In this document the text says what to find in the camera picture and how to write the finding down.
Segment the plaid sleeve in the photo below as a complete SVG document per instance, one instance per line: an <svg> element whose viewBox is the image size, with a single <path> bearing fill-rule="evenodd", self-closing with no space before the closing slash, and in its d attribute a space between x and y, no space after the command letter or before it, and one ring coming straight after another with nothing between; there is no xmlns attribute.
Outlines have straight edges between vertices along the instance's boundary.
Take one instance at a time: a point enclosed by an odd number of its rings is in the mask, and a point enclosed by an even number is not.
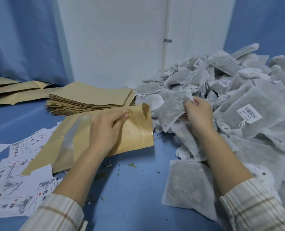
<svg viewBox="0 0 285 231"><path fill-rule="evenodd" d="M27 230L80 230L86 229L82 208L72 199L63 195L50 195L43 205L25 222L20 229Z"/></svg>
<svg viewBox="0 0 285 231"><path fill-rule="evenodd" d="M237 185L220 201L233 230L285 230L285 209L255 178Z"/></svg>

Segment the hand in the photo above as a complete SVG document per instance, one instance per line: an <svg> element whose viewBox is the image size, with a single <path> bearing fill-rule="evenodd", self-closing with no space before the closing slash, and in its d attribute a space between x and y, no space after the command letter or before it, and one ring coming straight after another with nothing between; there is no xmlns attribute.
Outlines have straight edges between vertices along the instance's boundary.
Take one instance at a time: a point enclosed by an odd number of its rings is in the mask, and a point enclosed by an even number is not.
<svg viewBox="0 0 285 231"><path fill-rule="evenodd" d="M122 124L129 118L129 109L114 108L101 112L91 120L89 150L105 157L115 145Z"/></svg>
<svg viewBox="0 0 285 231"><path fill-rule="evenodd" d="M205 133L214 131L213 111L211 104L202 98L194 97L194 101L186 101L187 118L191 123L193 134L199 139Z"/></svg>

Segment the blue table surface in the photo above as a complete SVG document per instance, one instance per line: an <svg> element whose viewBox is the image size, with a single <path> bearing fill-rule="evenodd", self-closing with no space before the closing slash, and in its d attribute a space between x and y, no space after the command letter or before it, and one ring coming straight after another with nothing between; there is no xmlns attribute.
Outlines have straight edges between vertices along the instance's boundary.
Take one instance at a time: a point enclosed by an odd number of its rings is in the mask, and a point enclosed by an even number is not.
<svg viewBox="0 0 285 231"><path fill-rule="evenodd" d="M15 143L41 128L52 128L63 116L52 116L44 100L0 106L0 142ZM90 193L97 200L83 208L86 230L222 230L195 210L161 204L169 171L178 145L172 134L156 134L154 147L106 158L112 167L108 177L92 183ZM0 161L9 148L0 153ZM137 169L128 166L134 163ZM28 217L0 219L0 230L19 230Z"/></svg>

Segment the white pipe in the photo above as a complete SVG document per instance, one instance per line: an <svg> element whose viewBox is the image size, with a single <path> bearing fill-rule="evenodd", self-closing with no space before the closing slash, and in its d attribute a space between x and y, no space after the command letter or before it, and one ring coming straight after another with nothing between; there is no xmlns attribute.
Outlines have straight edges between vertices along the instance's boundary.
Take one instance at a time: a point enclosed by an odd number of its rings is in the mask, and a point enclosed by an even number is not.
<svg viewBox="0 0 285 231"><path fill-rule="evenodd" d="M171 4L171 0L167 0L167 2L166 2L164 39L168 39L169 19L170 19L170 4ZM162 57L162 73L164 73L165 68L166 68L167 45L168 45L168 42L164 42L163 57Z"/></svg>

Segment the left hand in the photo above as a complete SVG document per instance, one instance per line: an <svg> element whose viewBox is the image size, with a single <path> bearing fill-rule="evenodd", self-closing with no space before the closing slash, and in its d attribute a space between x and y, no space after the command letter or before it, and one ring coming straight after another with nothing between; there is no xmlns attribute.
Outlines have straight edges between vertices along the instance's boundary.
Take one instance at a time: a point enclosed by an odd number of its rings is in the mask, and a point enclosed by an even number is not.
<svg viewBox="0 0 285 231"><path fill-rule="evenodd" d="M121 125L129 118L128 108L114 108L101 112L91 120L89 150L105 157L115 145Z"/></svg>

